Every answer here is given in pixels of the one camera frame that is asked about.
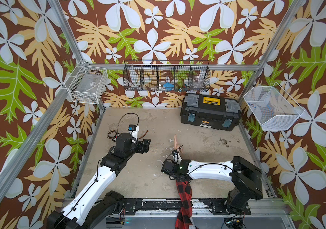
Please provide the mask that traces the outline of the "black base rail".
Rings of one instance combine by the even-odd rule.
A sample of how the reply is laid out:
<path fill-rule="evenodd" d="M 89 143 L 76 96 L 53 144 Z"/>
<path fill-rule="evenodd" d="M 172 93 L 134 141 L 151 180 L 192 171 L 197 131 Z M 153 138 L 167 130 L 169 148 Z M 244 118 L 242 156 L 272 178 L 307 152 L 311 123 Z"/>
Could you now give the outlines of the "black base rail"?
<path fill-rule="evenodd" d="M 207 210 L 214 215 L 250 215 L 249 205 L 241 209 L 228 205 L 226 198 L 193 198 L 192 210 Z M 137 211 L 179 211 L 183 202 L 179 198 L 150 199 L 150 198 L 125 198 L 115 210 L 116 214 L 124 211 L 125 215 L 136 215 Z"/>

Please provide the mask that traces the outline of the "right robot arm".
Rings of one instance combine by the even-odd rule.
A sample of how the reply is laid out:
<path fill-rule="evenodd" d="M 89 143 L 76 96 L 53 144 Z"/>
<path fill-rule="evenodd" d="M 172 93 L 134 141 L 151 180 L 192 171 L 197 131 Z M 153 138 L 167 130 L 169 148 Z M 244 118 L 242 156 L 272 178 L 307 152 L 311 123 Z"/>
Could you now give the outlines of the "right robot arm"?
<path fill-rule="evenodd" d="M 228 192 L 225 202 L 212 206 L 215 214 L 241 214 L 247 212 L 248 200 L 263 198 L 262 171 L 246 159 L 235 156 L 226 162 L 198 162 L 188 159 L 167 159 L 161 172 L 170 179 L 190 182 L 196 179 L 214 179 L 231 182 L 234 189 Z"/>

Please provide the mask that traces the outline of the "white mesh basket right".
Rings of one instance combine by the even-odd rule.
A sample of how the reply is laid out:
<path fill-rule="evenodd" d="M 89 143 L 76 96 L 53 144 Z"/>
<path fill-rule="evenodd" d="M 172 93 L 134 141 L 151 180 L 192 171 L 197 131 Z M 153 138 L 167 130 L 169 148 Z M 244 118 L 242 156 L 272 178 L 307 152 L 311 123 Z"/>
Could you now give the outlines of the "white mesh basket right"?
<path fill-rule="evenodd" d="M 287 131 L 305 112 L 278 83 L 252 87 L 244 101 L 264 131 Z"/>

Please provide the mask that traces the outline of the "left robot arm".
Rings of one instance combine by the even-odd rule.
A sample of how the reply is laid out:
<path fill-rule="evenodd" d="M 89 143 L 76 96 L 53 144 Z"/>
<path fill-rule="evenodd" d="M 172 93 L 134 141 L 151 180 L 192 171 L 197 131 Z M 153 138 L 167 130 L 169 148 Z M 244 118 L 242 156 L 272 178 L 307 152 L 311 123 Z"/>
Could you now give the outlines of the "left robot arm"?
<path fill-rule="evenodd" d="M 53 211 L 48 216 L 48 229 L 93 229 L 108 215 L 122 211 L 124 196 L 118 192 L 110 191 L 102 201 L 97 200 L 134 154 L 149 151 L 151 140 L 140 141 L 130 133 L 122 133 L 114 142 L 83 190 L 61 212 Z"/>

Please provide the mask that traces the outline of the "black toolbox yellow label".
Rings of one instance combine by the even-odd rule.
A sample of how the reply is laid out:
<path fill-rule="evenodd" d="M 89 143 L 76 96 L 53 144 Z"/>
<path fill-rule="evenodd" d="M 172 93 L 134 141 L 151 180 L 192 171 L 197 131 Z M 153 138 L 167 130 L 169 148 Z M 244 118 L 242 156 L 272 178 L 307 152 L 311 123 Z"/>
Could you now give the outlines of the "black toolbox yellow label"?
<path fill-rule="evenodd" d="M 180 112 L 181 123 L 232 131 L 241 119 L 236 100 L 202 94 L 187 94 Z"/>

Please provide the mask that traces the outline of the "red plaid sleeve forearm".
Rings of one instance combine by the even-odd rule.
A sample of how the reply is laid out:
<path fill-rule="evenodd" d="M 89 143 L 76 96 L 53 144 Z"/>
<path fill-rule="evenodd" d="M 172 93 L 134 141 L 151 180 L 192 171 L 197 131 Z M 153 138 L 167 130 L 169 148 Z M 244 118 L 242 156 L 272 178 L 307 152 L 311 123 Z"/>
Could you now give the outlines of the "red plaid sleeve forearm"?
<path fill-rule="evenodd" d="M 182 203 L 182 207 L 176 218 L 176 229 L 195 229 L 192 219 L 192 188 L 189 182 L 176 181 L 176 188 Z"/>

